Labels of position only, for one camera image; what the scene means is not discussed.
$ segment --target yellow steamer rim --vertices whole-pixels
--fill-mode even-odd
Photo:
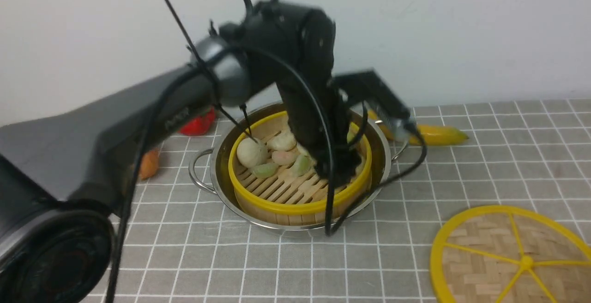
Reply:
[[[513,206],[476,207],[447,221],[430,267],[439,303],[591,302],[591,248]]]
[[[265,124],[266,122],[270,122],[271,120],[275,120],[278,118],[284,118],[285,116],[287,116],[286,111],[281,111],[281,112],[277,112],[275,114],[266,116],[265,118],[262,118],[261,120],[252,124],[251,130],[253,131],[253,134],[255,134],[256,129],[258,127],[260,127],[262,124]],[[357,132],[358,130],[359,130],[359,127],[356,124],[351,123],[351,131]],[[277,215],[286,215],[286,216],[289,216],[289,215],[312,215],[312,214],[318,214],[318,213],[325,211],[325,209],[326,209],[326,199],[325,198],[322,200],[313,201],[313,202],[309,202],[306,204],[281,204],[279,202],[273,202],[273,201],[261,198],[259,196],[256,196],[252,192],[247,190],[247,188],[245,188],[242,185],[242,183],[239,181],[238,177],[236,176],[236,172],[235,172],[235,169],[237,166],[236,162],[238,161],[238,158],[236,156],[236,150],[238,149],[239,143],[245,137],[247,137],[247,136],[244,133],[242,133],[238,137],[238,139],[236,140],[236,142],[234,143],[234,145],[232,147],[232,150],[230,150],[230,157],[229,157],[229,161],[228,161],[228,171],[229,171],[229,175],[230,175],[230,180],[232,181],[232,185],[234,186],[235,193],[237,194],[238,202],[242,206],[243,209],[245,209],[246,207],[245,207],[245,205],[242,204],[241,199],[245,200],[246,202],[248,202],[252,206],[255,206],[258,209],[261,209],[263,211],[272,212]],[[357,175],[357,177],[355,177],[355,179],[353,179],[353,181],[351,183],[349,183],[346,188],[344,188],[342,191],[340,191],[334,195],[334,203],[333,203],[334,210],[338,206],[340,206],[342,203],[347,202],[348,200],[350,200],[352,202],[352,198],[354,196],[360,194],[361,192],[363,192],[362,190],[365,190],[367,187],[369,187],[369,185],[371,185],[371,162],[372,162],[371,146],[369,144],[368,139],[365,137],[365,135],[361,139],[360,143],[362,144],[363,148],[366,150],[365,154],[364,154],[365,164],[363,165],[363,169],[361,170],[359,175]]]

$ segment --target red pepper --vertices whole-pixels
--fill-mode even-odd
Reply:
[[[212,107],[207,114],[194,118],[188,124],[183,126],[179,132],[184,135],[203,135],[207,133],[215,119],[216,114]]]

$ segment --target bamboo steamer lid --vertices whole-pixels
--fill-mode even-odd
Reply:
[[[477,207],[437,234],[431,282],[439,303],[589,303],[591,248],[534,212]]]

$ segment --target bamboo steamer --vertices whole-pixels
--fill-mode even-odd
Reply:
[[[287,123],[287,112],[281,111],[251,125],[252,135],[265,144],[279,134]],[[351,124],[351,131],[358,126]],[[230,151],[228,171],[234,187],[236,199],[241,208],[257,219],[280,225],[311,225],[325,220],[327,181],[320,179],[311,169],[308,173],[295,177],[290,166],[280,166],[269,178],[258,179],[238,161],[236,150],[239,143],[247,137],[241,134]],[[351,181],[335,189],[333,217],[337,218],[352,202],[371,186],[372,152],[368,139],[363,136],[357,144],[359,154],[365,161],[361,170]],[[297,153],[294,147],[291,152]],[[267,162],[271,162],[271,152]]]

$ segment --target pot handle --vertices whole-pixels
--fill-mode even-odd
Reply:
[[[375,124],[376,124],[378,127],[386,126],[382,120],[375,120],[374,122],[375,122]],[[394,162],[394,161],[396,161],[398,158],[400,158],[400,156],[401,156],[401,155],[403,154],[403,152],[404,152],[404,151],[407,149],[407,147],[408,147],[408,139],[406,139],[406,140],[404,141],[404,143],[403,143],[403,147],[402,147],[402,148],[401,148],[401,149],[400,149],[400,150],[399,150],[399,151],[398,151],[396,154],[394,154],[394,156],[392,157],[391,161],[392,161],[392,162]]]
[[[212,154],[212,153],[213,153],[213,148],[204,149],[204,150],[200,151],[199,153],[197,153],[197,155],[188,164],[188,176],[191,178],[191,181],[193,181],[194,185],[197,185],[199,188],[201,188],[211,194],[217,195],[217,192],[215,191],[213,186],[203,183],[203,181],[197,177],[197,173],[195,172],[195,164],[197,163],[197,160],[199,160],[199,158],[202,158],[205,155]]]

